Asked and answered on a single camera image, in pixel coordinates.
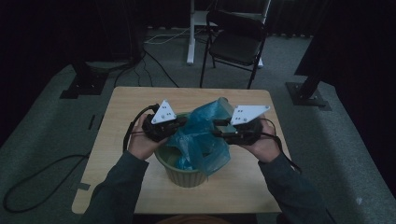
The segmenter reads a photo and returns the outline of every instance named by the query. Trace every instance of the hand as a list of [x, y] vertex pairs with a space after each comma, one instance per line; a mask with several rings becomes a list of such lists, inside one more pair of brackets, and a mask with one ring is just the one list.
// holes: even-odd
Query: hand
[[[262, 122], [262, 132], [275, 135], [275, 129], [268, 125], [265, 120], [265, 116], [260, 116]], [[262, 136], [257, 142], [251, 146], [240, 146], [245, 148], [251, 154], [253, 154], [259, 161], [270, 162], [280, 154], [280, 149], [274, 139]]]
[[145, 120], [146, 116], [146, 114], [143, 114], [140, 117], [137, 126], [135, 126], [132, 130], [128, 146], [128, 151], [142, 161], [145, 161], [148, 157], [150, 157], [152, 153], [154, 153], [155, 149], [168, 140], [167, 138], [164, 138], [157, 143], [146, 136], [142, 128], [143, 121]]

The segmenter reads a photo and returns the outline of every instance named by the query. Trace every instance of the cable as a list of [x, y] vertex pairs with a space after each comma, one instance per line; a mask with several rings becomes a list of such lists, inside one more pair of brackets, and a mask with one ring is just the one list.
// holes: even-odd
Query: cable
[[[59, 187], [64, 183], [64, 181], [67, 179], [67, 177], [69, 177], [69, 176], [73, 173], [73, 171], [76, 170], [76, 168], [79, 166], [79, 164], [80, 164], [82, 161], [88, 159], [90, 154], [91, 154], [91, 152], [89, 152], [89, 153], [87, 153], [87, 154], [85, 154], [85, 155], [70, 155], [70, 156], [66, 156], [66, 157], [60, 158], [59, 160], [54, 161], [54, 162], [52, 162], [51, 164], [45, 166], [44, 168], [42, 168], [41, 170], [39, 170], [39, 171], [36, 172], [35, 174], [30, 175], [30, 176], [24, 178], [23, 180], [21, 180], [20, 182], [18, 182], [18, 183], [15, 184], [14, 186], [12, 186], [12, 187], [7, 191], [7, 193], [6, 193], [6, 195], [4, 196], [4, 199], [3, 199], [3, 207], [4, 207], [4, 209], [5, 209], [6, 211], [8, 211], [9, 213], [17, 214], [17, 213], [25, 213], [25, 212], [28, 212], [28, 211], [30, 211], [30, 210], [33, 210], [33, 209], [37, 208], [38, 206], [40, 206], [41, 204], [43, 204], [44, 202], [46, 202], [46, 201], [47, 201], [47, 200], [59, 189]], [[69, 171], [69, 173], [64, 177], [64, 179], [55, 187], [55, 189], [53, 189], [52, 192], [51, 192], [47, 197], [44, 198], [44, 200], [42, 200], [41, 202], [39, 202], [39, 203], [37, 203], [37, 204], [35, 204], [35, 205], [31, 206], [31, 207], [24, 208], [24, 209], [19, 209], [19, 210], [17, 210], [17, 209], [12, 209], [12, 208], [9, 207], [9, 205], [8, 205], [8, 198], [9, 198], [9, 196], [10, 196], [18, 187], [20, 187], [22, 184], [28, 182], [29, 180], [33, 179], [35, 176], [37, 176], [37, 175], [41, 174], [42, 172], [46, 171], [47, 169], [49, 169], [49, 168], [50, 168], [52, 165], [54, 165], [55, 163], [57, 163], [57, 162], [59, 162], [59, 161], [64, 161], [64, 160], [67, 160], [67, 159], [75, 158], [75, 157], [77, 157], [77, 158], [81, 157], [81, 159], [80, 159], [80, 160], [76, 163], [76, 165]]]
[[333, 222], [334, 224], [337, 223], [337, 222], [335, 221], [335, 218], [332, 216], [332, 214], [330, 213], [330, 211], [329, 211], [328, 208], [326, 208], [326, 213], [327, 213], [327, 215], [330, 217], [330, 219], [332, 220], [332, 222]]
[[110, 68], [95, 67], [95, 66], [92, 66], [92, 65], [89, 65], [89, 64], [88, 64], [88, 66], [90, 67], [91, 71], [93, 71], [93, 72], [110, 73], [110, 72], [114, 72], [114, 71], [122, 69], [122, 68], [131, 67], [132, 64], [131, 63], [125, 63], [125, 64], [122, 64], [122, 65], [118, 65], [118, 66], [110, 67]]
[[156, 110], [160, 107], [158, 104], [155, 105], [149, 105], [148, 107], [144, 108], [142, 111], [137, 114], [136, 118], [134, 118], [134, 121], [131, 122], [131, 124], [128, 127], [128, 130], [126, 131], [126, 134], [123, 139], [123, 144], [122, 144], [122, 151], [125, 151], [128, 147], [128, 142], [129, 142], [129, 137], [132, 134], [132, 130], [134, 129], [134, 125], [136, 122], [139, 120], [140, 116], [142, 116], [146, 111], [152, 109], [154, 112], [157, 112]]
[[140, 85], [140, 75], [139, 75], [139, 73], [136, 72], [136, 68], [134, 69], [134, 72], [137, 75], [137, 86], [141, 87], [141, 85]]
[[179, 88], [179, 86], [176, 84], [176, 82], [169, 76], [169, 74], [165, 71], [165, 69], [163, 68], [163, 66], [157, 61], [157, 59], [155, 59], [150, 53], [148, 53], [145, 49], [143, 49], [143, 51], [145, 51], [145, 53], [148, 54], [148, 56], [150, 56], [160, 67], [161, 69], [165, 72], [165, 74], [168, 76], [168, 78], [175, 84], [176, 87]]
[[113, 89], [116, 89], [117, 81], [119, 80], [120, 76], [128, 69], [130, 69], [130, 67], [127, 67], [127, 68], [125, 68], [125, 69], [123, 69], [122, 71], [119, 72], [119, 74], [116, 77], [116, 80], [114, 80]]
[[146, 132], [144, 132], [144, 131], [142, 131], [142, 132], [132, 132], [131, 134], [133, 134], [133, 133], [146, 133]]
[[280, 141], [280, 138], [276, 135], [276, 127], [275, 124], [269, 120], [269, 119], [263, 119], [266, 120], [268, 122], [270, 122], [274, 128], [274, 135], [269, 134], [269, 133], [262, 133], [262, 135], [270, 137], [272, 139], [274, 139], [274, 141], [277, 143], [277, 146], [279, 147], [280, 151], [282, 152], [282, 154], [286, 157], [286, 160], [288, 160], [289, 164], [294, 167], [300, 174], [303, 173], [303, 170], [296, 164], [294, 163], [294, 161], [292, 161], [291, 159], [289, 159], [289, 157], [286, 156], [285, 152], [283, 151], [283, 147], [282, 147], [282, 141]]
[[[178, 35], [155, 35], [154, 37], [152, 37], [151, 39], [149, 39], [149, 40], [147, 40], [147, 41], [145, 41], [144, 43], [145, 44], [158, 44], [158, 45], [160, 45], [160, 44], [164, 44], [164, 43], [167, 43], [167, 42], [169, 42], [170, 40], [173, 40], [173, 39], [175, 39], [176, 37], [178, 37], [178, 36], [180, 36], [180, 35], [183, 35], [184, 33], [186, 33], [188, 30], [190, 30], [190, 28], [188, 28], [188, 29], [186, 29], [186, 30], [184, 30], [183, 32], [181, 32], [180, 34], [178, 34]], [[160, 36], [172, 36], [171, 38], [169, 38], [169, 39], [167, 39], [167, 40], [165, 40], [165, 41], [163, 41], [163, 42], [160, 42], [160, 43], [153, 43], [153, 42], [149, 42], [149, 41], [151, 41], [151, 40], [153, 40], [153, 39], [155, 39], [155, 38], [157, 38], [157, 37], [160, 37]]]
[[152, 85], [151, 74], [150, 74], [149, 71], [146, 69], [146, 62], [145, 62], [145, 59], [143, 59], [143, 64], [144, 64], [143, 70], [145, 70], [145, 71], [148, 73], [148, 78], [149, 78], [149, 82], [150, 82], [150, 84], [151, 84], [151, 87], [154, 87], [154, 86]]

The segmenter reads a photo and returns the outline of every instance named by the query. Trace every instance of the white triangular tracker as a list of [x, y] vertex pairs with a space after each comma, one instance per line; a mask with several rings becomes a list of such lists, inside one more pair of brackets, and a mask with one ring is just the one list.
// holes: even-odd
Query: white triangular tracker
[[155, 113], [154, 118], [152, 118], [152, 124], [163, 123], [169, 120], [176, 119], [176, 114], [173, 111], [172, 107], [169, 105], [167, 100], [163, 100], [163, 103], [160, 105], [160, 108]]
[[233, 111], [232, 125], [248, 123], [269, 110], [269, 105], [238, 105]]

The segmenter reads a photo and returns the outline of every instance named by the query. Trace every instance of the folding chair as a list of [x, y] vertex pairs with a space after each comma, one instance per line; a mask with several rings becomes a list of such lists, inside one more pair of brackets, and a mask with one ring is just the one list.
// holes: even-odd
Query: folding chair
[[[219, 34], [214, 37], [211, 24], [218, 26]], [[205, 46], [205, 57], [201, 73], [200, 88], [205, 74], [207, 53], [212, 57], [213, 67], [224, 63], [250, 71], [247, 88], [256, 76], [259, 60], [267, 35], [262, 21], [222, 10], [211, 10], [206, 15], [208, 38]]]

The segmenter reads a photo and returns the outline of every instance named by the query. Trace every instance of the person's left hand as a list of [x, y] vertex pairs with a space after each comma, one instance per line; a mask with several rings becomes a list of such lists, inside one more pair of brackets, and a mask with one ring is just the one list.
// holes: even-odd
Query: person's left hand
[[148, 157], [150, 157], [154, 153], [155, 149], [168, 140], [167, 138], [164, 138], [157, 143], [146, 136], [142, 128], [143, 121], [145, 120], [146, 116], [147, 114], [143, 114], [140, 117], [137, 126], [135, 126], [132, 130], [128, 146], [128, 151], [142, 161], [145, 161]]

